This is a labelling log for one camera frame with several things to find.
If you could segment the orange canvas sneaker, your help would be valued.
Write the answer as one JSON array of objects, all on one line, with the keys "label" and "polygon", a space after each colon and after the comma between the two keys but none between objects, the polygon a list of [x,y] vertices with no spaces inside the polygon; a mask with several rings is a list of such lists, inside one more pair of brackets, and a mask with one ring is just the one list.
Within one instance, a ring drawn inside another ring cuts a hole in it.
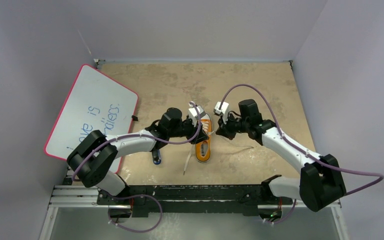
[{"label": "orange canvas sneaker", "polygon": [[208,140],[204,140],[195,145],[195,157],[198,162],[205,163],[211,157],[211,134],[213,132],[212,119],[208,113],[201,118],[201,125],[204,132],[209,135]]}]

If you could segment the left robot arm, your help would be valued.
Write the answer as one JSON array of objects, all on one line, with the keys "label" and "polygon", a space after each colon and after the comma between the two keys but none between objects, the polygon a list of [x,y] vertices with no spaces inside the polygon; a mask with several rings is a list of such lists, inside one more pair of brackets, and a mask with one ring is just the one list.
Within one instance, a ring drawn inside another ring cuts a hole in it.
[{"label": "left robot arm", "polygon": [[168,108],[159,120],[138,132],[122,135],[105,135],[100,130],[91,131],[66,159],[86,188],[98,187],[109,194],[118,205],[129,199],[128,184],[110,171],[115,159],[130,154],[153,152],[171,145],[171,138],[185,138],[184,144],[197,144],[209,139],[203,118],[207,113],[201,106],[188,109],[186,119],[178,108]]}]

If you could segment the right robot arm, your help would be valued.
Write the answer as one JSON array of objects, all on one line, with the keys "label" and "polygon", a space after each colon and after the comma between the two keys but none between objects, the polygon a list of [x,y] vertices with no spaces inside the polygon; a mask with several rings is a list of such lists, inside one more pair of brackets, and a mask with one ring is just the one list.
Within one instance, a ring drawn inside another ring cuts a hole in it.
[{"label": "right robot arm", "polygon": [[213,109],[219,117],[216,135],[233,140],[236,134],[247,134],[299,173],[299,178],[278,175],[263,181],[260,196],[264,202],[272,204],[286,197],[302,201],[308,209],[317,212],[346,195],[342,174],[336,170],[339,164],[333,155],[322,156],[290,138],[274,121],[263,119],[253,99],[242,100],[238,106],[239,117],[234,117],[228,103],[216,103]]}]

